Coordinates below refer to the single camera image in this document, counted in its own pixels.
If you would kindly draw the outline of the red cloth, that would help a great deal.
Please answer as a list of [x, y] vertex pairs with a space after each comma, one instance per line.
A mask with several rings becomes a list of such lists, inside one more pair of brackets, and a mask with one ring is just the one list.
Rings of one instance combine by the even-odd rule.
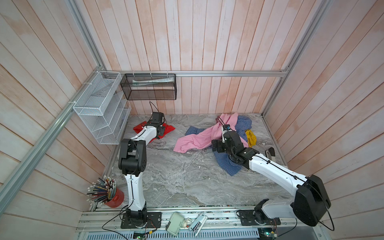
[[148, 125], [146, 121], [140, 123], [134, 127], [134, 131], [137, 133], [132, 137], [133, 141], [145, 141], [146, 144], [149, 144], [154, 139], [162, 139], [168, 133], [174, 131], [175, 128], [171, 125], [161, 124], [161, 125]]

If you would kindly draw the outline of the pink cloth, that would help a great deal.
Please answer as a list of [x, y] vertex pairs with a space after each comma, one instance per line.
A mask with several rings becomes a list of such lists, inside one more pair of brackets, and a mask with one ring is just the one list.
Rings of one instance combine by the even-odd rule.
[[[239, 114], [221, 114], [220, 118], [225, 124], [229, 124], [231, 128], [234, 128], [237, 124]], [[191, 149], [202, 150], [209, 147], [212, 144], [212, 140], [222, 140], [223, 125], [217, 122], [212, 127], [203, 130], [199, 134], [190, 134], [180, 137], [176, 141], [176, 145], [173, 149], [177, 153], [186, 153]]]

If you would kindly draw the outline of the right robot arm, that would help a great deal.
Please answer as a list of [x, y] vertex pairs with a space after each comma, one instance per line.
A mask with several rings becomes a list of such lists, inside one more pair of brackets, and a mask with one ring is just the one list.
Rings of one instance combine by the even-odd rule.
[[240, 214], [249, 225], [267, 225], [280, 218], [294, 218], [315, 227], [328, 213], [331, 202], [323, 181], [291, 171], [253, 148], [244, 147], [240, 136], [231, 129], [222, 131], [220, 140], [213, 140], [214, 152], [226, 153], [236, 165], [262, 174], [290, 193], [294, 200], [263, 199], [249, 214]]

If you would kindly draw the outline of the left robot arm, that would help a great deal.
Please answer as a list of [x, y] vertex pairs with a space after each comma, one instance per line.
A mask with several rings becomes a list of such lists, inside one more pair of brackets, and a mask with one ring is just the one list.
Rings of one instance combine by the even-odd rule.
[[147, 223], [147, 205], [143, 191], [143, 172], [147, 166], [147, 145], [153, 139], [164, 135], [165, 116], [153, 112], [143, 129], [131, 139], [123, 139], [120, 144], [118, 167], [122, 171], [128, 188], [129, 203], [126, 220], [134, 226]]

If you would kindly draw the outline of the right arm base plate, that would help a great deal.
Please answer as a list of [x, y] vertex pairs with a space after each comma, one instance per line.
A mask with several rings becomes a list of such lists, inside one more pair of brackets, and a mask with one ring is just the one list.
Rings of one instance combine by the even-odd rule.
[[262, 211], [255, 210], [237, 210], [242, 226], [278, 226], [281, 225], [279, 218], [269, 219]]

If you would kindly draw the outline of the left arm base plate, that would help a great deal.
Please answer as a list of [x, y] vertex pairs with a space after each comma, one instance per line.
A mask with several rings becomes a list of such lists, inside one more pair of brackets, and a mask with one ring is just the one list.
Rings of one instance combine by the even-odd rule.
[[121, 229], [160, 228], [161, 212], [130, 211], [123, 214]]

